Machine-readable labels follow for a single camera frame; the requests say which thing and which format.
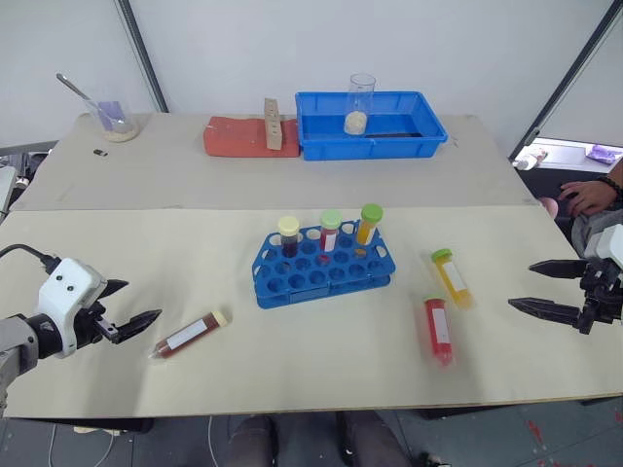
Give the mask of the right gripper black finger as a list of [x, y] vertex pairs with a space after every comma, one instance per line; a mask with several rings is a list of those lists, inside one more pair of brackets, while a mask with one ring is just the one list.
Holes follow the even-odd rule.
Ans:
[[539, 274], [564, 279], [582, 277], [588, 262], [586, 260], [546, 260], [529, 266], [529, 270]]
[[508, 303], [519, 311], [541, 320], [552, 321], [576, 328], [580, 309], [538, 298], [509, 299]]

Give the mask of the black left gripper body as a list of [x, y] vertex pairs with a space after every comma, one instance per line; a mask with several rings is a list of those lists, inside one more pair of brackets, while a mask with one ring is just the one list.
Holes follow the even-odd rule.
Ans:
[[98, 343], [102, 339], [114, 344], [120, 342], [120, 331], [106, 320], [105, 312], [106, 308], [99, 301], [77, 312], [73, 323], [77, 347]]

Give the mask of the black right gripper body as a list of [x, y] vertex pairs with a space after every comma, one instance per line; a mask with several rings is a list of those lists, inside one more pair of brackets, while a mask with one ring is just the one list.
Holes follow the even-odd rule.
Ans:
[[591, 259], [580, 280], [585, 303], [577, 329], [588, 335], [596, 322], [612, 324], [621, 319], [622, 270], [610, 259]]

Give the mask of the bystander bare hand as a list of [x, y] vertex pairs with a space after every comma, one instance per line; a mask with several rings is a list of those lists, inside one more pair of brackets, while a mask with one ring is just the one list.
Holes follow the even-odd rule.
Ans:
[[571, 217], [600, 213], [610, 207], [616, 198], [617, 191], [602, 181], [565, 183], [559, 195], [559, 200], [568, 201], [567, 211]]

